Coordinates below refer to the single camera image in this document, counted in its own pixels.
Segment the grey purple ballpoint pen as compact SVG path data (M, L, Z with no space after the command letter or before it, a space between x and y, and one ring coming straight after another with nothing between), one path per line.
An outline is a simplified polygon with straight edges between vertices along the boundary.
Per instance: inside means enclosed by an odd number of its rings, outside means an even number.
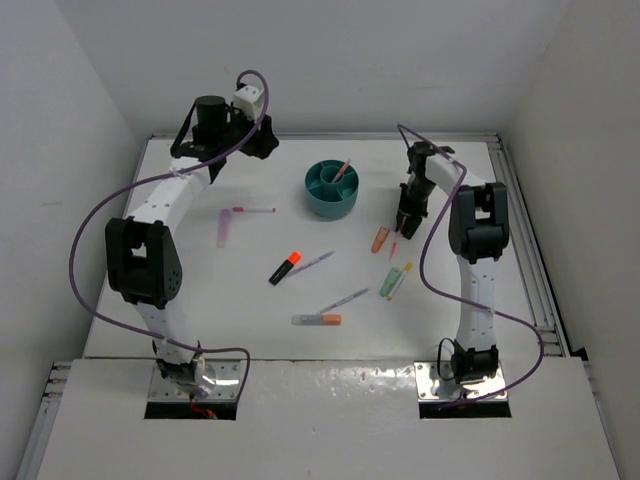
M350 294L350 295L348 295L348 296L346 296L346 297L344 297L342 299L337 300L336 302L334 302L334 303L332 303L332 304L330 304L330 305L328 305L326 307L323 307L317 313L320 314L320 315L326 314L326 313L328 313L328 312L330 312L330 311L332 311L332 310L334 310L334 309L336 309L336 308L338 308L338 307L340 307L342 305L345 305L345 304L355 300L356 298L361 297L362 295L365 295L369 291L370 291L370 288L368 288L368 287L364 288L364 289L361 289L361 290L358 290L358 291L356 291L356 292L354 292L354 293L352 293L352 294Z

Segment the clear orange lead case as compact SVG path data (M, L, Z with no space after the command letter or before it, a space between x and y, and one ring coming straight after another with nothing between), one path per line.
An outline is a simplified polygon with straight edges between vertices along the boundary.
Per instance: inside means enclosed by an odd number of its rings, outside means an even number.
M295 326L338 326L342 323L342 317L335 314L294 315L291 323Z

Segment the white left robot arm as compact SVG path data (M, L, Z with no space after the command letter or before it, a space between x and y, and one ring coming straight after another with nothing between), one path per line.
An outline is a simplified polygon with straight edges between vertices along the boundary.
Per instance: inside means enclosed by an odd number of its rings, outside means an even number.
M152 333L162 378L191 400L210 394L215 377L177 299L183 269L173 233L234 148L265 159L278 144L256 88L250 88L247 98L236 93L232 101L201 96L170 147L169 176L128 217L106 225L109 285L134 306Z

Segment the pink-capped white pen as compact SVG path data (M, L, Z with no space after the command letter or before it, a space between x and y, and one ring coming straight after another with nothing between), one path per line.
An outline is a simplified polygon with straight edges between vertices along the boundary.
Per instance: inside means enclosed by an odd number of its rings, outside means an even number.
M274 207L245 207L245 206L234 206L231 208L232 212L237 213L275 213L276 208Z

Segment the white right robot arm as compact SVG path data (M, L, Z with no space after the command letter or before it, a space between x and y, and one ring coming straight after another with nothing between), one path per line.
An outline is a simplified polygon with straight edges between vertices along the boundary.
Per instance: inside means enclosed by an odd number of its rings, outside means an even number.
M394 230L410 240L428 215L434 189L452 197L448 239L459 265L462 301L451 379L460 384L492 378L498 369L494 282L510 229L507 187L465 173L449 158L453 153L426 141L408 147L409 178L400 185Z

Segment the yellow-capped white marker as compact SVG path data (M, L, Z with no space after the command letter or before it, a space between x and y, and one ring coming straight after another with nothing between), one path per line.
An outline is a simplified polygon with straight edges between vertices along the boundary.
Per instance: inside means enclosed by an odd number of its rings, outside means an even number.
M407 275L411 271L412 267L413 267L413 264L411 262L408 262L405 265L405 267L401 271L401 274L400 274L398 280L396 281L396 283L392 287L391 291L386 295L385 298L386 298L387 301L391 301L393 299L394 295L397 293L398 289L402 285L402 282L405 280L405 278L407 277Z

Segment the pink double-ended marker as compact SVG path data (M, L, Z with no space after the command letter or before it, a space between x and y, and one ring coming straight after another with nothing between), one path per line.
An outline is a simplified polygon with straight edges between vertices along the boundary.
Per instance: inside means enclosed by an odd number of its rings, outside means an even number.
M401 237L401 231L397 231L395 233L395 235L394 235L393 242L392 242L392 245L391 245L391 249L390 249L390 253L389 253L389 260L391 260L394 257L395 253L396 253L400 237Z

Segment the purple correction tape dispenser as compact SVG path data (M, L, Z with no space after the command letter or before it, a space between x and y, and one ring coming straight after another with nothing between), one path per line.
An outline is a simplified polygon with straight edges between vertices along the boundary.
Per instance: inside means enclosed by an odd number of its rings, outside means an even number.
M227 244L230 225L232 220L232 211L230 209L222 209L220 211L217 222L216 247L224 248Z

